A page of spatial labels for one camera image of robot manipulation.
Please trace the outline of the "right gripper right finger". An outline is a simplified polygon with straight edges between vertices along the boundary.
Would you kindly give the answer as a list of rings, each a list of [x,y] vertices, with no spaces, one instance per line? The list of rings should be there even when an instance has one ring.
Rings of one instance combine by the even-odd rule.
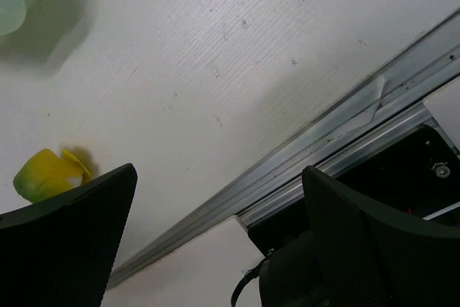
[[[459,229],[398,211],[313,166],[302,183],[331,306],[459,305]]]

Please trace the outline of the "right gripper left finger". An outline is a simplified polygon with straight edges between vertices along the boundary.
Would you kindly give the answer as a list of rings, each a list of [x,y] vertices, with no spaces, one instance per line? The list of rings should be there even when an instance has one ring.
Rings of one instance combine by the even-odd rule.
[[[100,306],[137,185],[131,163],[1,215],[2,306]]]

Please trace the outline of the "green yellow fake mango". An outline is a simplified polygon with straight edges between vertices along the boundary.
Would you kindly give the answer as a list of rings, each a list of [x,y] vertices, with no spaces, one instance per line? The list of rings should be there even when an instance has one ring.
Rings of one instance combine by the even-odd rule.
[[[14,176],[15,191],[30,203],[60,195],[92,179],[90,170],[69,150],[57,156],[49,149],[32,156]]]

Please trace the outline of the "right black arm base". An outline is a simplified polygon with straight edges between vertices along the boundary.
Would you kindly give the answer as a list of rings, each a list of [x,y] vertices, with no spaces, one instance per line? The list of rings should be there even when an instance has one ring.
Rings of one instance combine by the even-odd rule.
[[[398,211],[459,229],[459,158],[433,127],[419,127],[334,179]],[[288,205],[259,206],[249,217],[249,238],[264,257],[244,273],[231,305],[251,281],[258,280],[263,306],[331,306],[306,211],[302,174],[294,188],[300,194]]]

